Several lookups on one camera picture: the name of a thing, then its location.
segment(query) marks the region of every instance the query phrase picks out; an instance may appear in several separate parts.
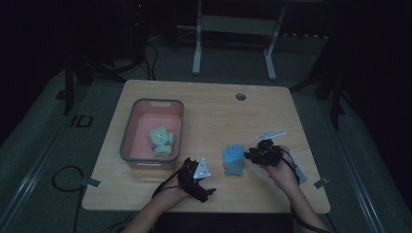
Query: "green cloth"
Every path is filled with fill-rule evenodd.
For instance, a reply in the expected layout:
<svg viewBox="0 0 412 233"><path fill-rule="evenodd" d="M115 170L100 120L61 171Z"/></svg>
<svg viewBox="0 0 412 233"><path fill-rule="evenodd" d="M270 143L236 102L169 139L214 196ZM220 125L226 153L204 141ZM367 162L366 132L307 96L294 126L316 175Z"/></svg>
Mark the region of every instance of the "green cloth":
<svg viewBox="0 0 412 233"><path fill-rule="evenodd" d="M154 156L169 156L172 154L173 133L168 132L165 126L152 129L149 132L152 141Z"/></svg>

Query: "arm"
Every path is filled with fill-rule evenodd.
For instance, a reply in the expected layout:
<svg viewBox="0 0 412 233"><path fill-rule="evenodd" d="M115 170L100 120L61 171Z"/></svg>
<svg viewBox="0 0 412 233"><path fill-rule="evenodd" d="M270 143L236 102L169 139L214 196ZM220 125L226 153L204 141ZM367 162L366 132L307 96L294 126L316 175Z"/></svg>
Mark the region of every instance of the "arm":
<svg viewBox="0 0 412 233"><path fill-rule="evenodd" d="M179 181L175 176L127 225L122 233L148 233L155 225L157 219L166 211L172 209L183 199L189 196L178 185Z"/></svg>
<svg viewBox="0 0 412 233"><path fill-rule="evenodd" d="M281 148L285 151L289 151L289 149L286 147ZM286 160L290 164L292 164L285 152L284 158L286 158ZM296 181L293 171L285 163L285 161L282 160L276 167L265 166L263 168L269 173L273 182L275 182L275 184L277 184L285 192L289 201L291 202L291 206L294 212L301 220L312 226L327 231L327 227L310 206L308 200L306 199L305 195L299 187L299 184ZM299 227L300 232L313 232L300 225Z"/></svg>

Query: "plastic bin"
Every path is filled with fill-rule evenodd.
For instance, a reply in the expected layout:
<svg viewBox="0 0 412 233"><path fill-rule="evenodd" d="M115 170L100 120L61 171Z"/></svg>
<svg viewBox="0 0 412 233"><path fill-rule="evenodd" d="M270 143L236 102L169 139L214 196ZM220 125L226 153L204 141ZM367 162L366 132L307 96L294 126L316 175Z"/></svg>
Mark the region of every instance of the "plastic bin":
<svg viewBox="0 0 412 233"><path fill-rule="evenodd" d="M139 99L126 125L120 146L120 156L131 168L172 170L178 163L182 138L184 105L172 99ZM155 156L150 130L165 126L174 135L168 157Z"/></svg>

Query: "cloth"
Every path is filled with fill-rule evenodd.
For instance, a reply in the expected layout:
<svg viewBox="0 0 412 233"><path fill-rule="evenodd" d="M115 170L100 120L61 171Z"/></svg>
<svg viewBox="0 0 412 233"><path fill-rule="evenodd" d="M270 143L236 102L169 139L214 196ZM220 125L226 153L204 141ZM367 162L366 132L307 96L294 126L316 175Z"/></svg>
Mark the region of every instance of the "cloth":
<svg viewBox="0 0 412 233"><path fill-rule="evenodd" d="M302 170L300 170L299 166L294 162L293 155L290 154L289 158L291 159L293 163L296 174L299 176L299 184L307 182L308 181L307 177L303 174Z"/></svg>
<svg viewBox="0 0 412 233"><path fill-rule="evenodd" d="M244 152L246 150L239 144L229 145L222 150L223 165L227 175L242 176L244 167Z"/></svg>
<svg viewBox="0 0 412 233"><path fill-rule="evenodd" d="M172 154L173 133L168 132L165 126L152 129L149 132L152 141L154 156L169 156Z"/></svg>

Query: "dark background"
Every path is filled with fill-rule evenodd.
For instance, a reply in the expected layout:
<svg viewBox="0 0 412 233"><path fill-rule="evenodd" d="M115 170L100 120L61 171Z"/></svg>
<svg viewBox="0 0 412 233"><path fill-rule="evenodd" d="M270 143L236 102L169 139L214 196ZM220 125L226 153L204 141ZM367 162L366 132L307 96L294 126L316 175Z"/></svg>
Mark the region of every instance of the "dark background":
<svg viewBox="0 0 412 233"><path fill-rule="evenodd" d="M137 9L142 3L144 9ZM206 11L272 17L265 4L210 2ZM0 6L0 143L7 138L49 80L63 70L67 45L110 63L125 55L131 22L142 17L171 39L176 25L195 25L196 4L182 1L23 1ZM291 4L282 32L328 36L320 62L339 67L344 88L380 151L409 208L412 155L412 3L406 0Z"/></svg>

